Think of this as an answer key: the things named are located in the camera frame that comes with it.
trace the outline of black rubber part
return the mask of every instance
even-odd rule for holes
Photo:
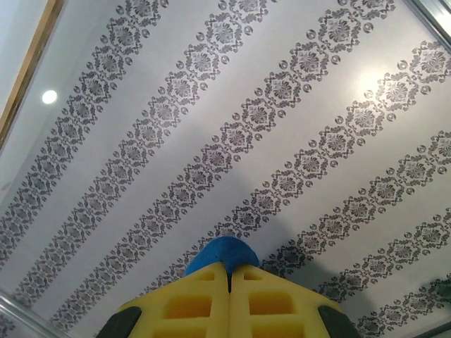
[[[102,327],[97,338],[128,338],[141,316],[141,309],[132,306],[115,313]]]
[[[361,338],[351,320],[344,313],[326,305],[320,306],[318,312],[330,338]]]

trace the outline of recessed ceiling light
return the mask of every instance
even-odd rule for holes
[[[54,90],[47,90],[42,95],[42,102],[45,104],[52,104],[58,98],[58,94]]]

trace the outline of wooden trim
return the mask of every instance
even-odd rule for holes
[[[6,101],[5,109],[0,116],[0,150],[4,145],[6,136],[13,124],[20,104],[25,97],[28,86],[31,83],[33,74],[36,71],[39,60],[49,40],[58,15],[63,8],[63,0],[47,0],[47,4],[42,12],[41,19],[37,25],[35,34],[31,40],[30,47],[20,67],[13,89]]]

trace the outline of patterned ceiling panel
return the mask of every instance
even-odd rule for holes
[[[91,337],[233,234],[364,337],[451,319],[451,56],[403,3],[113,2],[1,205],[7,292]]]

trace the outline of blue foam part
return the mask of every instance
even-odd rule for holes
[[[222,262],[230,280],[233,272],[243,264],[259,266],[260,262],[255,252],[241,239],[224,236],[208,243],[188,265],[185,276],[188,276],[206,266]]]

